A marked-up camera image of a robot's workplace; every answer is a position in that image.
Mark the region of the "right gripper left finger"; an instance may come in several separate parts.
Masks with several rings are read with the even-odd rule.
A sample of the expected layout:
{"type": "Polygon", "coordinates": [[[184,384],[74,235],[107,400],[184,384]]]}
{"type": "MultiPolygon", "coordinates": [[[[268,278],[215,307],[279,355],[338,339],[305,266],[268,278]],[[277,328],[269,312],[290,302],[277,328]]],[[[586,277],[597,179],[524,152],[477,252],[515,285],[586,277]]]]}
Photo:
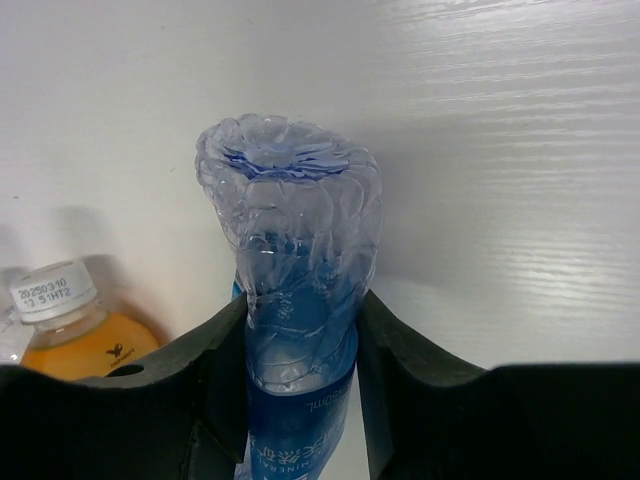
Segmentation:
{"type": "Polygon", "coordinates": [[[105,378],[1,368],[4,479],[231,479],[247,435],[244,296],[105,378]]]}

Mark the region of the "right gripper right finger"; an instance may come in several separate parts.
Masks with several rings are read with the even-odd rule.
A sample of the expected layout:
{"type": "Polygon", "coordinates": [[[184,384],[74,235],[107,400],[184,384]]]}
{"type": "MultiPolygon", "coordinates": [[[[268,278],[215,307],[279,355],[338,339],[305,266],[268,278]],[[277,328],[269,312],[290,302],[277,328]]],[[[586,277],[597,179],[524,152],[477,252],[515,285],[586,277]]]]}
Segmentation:
{"type": "Polygon", "coordinates": [[[639,366],[490,370],[444,350],[374,294],[357,319],[373,479],[635,479],[639,366]]]}

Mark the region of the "clear bottle light blue label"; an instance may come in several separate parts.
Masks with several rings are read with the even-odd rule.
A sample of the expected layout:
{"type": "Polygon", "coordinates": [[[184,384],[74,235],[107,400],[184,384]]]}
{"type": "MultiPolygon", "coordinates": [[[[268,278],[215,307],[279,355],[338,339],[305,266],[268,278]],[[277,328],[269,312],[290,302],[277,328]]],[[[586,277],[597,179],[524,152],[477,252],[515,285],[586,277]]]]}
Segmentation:
{"type": "Polygon", "coordinates": [[[238,479],[316,479],[339,443],[375,272],[381,173],[344,136],[246,114],[206,129],[196,177],[244,295],[248,440],[238,479]]]}

